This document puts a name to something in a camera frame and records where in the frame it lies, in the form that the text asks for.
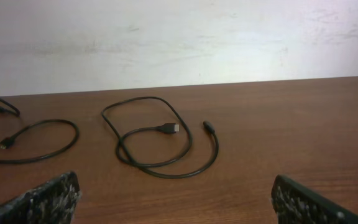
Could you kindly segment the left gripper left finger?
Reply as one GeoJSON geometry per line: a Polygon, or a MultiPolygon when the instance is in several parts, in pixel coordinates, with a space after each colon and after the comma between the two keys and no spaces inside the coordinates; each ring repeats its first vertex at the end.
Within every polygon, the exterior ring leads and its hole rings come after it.
{"type": "Polygon", "coordinates": [[[81,198],[77,175],[66,172],[0,205],[0,224],[71,223],[81,198]]]}

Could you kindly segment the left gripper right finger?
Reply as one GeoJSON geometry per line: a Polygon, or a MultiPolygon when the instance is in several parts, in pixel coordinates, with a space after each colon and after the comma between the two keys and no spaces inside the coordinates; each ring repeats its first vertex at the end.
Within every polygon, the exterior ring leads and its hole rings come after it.
{"type": "Polygon", "coordinates": [[[277,175],[271,202],[279,224],[358,224],[358,215],[285,175],[277,175]]]}

